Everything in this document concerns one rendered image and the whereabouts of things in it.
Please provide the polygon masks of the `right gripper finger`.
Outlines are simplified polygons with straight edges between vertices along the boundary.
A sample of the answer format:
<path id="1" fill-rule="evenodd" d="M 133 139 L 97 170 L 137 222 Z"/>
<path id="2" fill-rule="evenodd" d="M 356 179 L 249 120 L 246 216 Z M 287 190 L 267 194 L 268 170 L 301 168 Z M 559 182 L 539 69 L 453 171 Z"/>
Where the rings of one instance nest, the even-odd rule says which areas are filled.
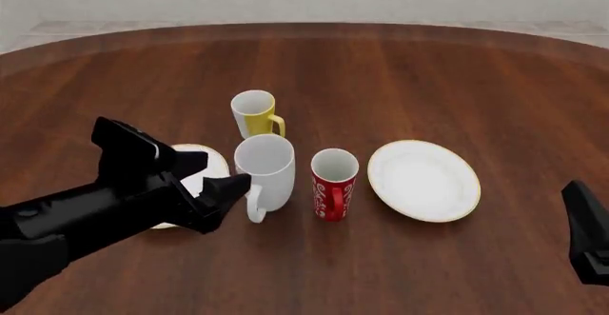
<path id="1" fill-rule="evenodd" d="M 570 233 L 570 254 L 609 251 L 609 210 L 580 180 L 561 191 Z"/>

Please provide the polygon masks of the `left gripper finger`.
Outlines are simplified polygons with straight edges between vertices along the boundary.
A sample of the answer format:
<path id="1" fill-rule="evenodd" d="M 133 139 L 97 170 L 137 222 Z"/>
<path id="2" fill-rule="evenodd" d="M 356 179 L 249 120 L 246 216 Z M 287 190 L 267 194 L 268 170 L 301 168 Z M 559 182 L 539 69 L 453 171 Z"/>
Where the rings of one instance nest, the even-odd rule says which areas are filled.
<path id="1" fill-rule="evenodd" d="M 185 179 L 207 168 L 208 154 L 205 151 L 176 151 L 171 173 L 176 179 Z"/>
<path id="2" fill-rule="evenodd" d="M 249 174 L 235 174 L 222 178 L 205 177 L 203 190 L 195 200 L 204 217 L 223 219 L 250 188 Z"/>

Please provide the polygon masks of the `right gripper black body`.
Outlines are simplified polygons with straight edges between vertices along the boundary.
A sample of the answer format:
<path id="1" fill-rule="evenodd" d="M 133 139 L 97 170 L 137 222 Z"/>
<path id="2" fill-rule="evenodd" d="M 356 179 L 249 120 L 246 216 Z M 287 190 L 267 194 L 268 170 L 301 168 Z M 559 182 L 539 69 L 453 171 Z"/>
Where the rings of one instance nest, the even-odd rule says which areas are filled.
<path id="1" fill-rule="evenodd" d="M 572 250 L 569 260 L 583 284 L 609 284 L 609 250 Z"/>

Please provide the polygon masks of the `white plate with gold rim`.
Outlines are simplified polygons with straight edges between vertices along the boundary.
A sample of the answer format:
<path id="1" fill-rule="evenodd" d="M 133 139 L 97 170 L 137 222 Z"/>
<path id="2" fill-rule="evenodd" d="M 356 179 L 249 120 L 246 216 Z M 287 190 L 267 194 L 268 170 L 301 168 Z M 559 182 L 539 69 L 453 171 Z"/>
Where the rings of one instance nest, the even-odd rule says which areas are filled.
<path id="1" fill-rule="evenodd" d="M 207 154 L 207 168 L 198 171 L 181 180 L 181 184 L 192 195 L 198 197 L 203 191 L 205 178 L 223 178 L 229 176 L 229 167 L 225 158 L 218 151 L 206 146 L 194 144 L 180 144 L 172 146 L 178 152 L 205 152 Z"/>
<path id="2" fill-rule="evenodd" d="M 414 220 L 457 221 L 471 214 L 481 199 L 474 169 L 450 149 L 422 140 L 398 140 L 377 148 L 366 172 L 380 200 Z"/>

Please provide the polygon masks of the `yellow and white mug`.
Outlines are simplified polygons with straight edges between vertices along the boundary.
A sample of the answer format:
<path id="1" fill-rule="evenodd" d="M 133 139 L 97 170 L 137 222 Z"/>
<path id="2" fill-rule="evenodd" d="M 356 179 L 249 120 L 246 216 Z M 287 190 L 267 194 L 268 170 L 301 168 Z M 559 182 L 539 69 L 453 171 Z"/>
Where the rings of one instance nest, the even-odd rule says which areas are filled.
<path id="1" fill-rule="evenodd" d="M 285 120 L 275 114 L 276 100 L 268 91 L 248 90 L 237 94 L 230 107 L 241 136 L 244 139 L 259 134 L 277 134 L 285 137 Z"/>

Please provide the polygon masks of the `red patterned mug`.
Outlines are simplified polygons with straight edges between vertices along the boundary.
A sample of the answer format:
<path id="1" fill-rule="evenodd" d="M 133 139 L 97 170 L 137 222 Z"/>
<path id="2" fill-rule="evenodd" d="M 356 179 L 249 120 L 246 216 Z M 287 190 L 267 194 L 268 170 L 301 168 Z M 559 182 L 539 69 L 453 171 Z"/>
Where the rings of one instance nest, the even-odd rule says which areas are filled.
<path id="1" fill-rule="evenodd" d="M 318 217 L 328 222 L 346 217 L 359 167 L 357 158 L 341 148 L 326 148 L 313 156 L 313 202 Z"/>

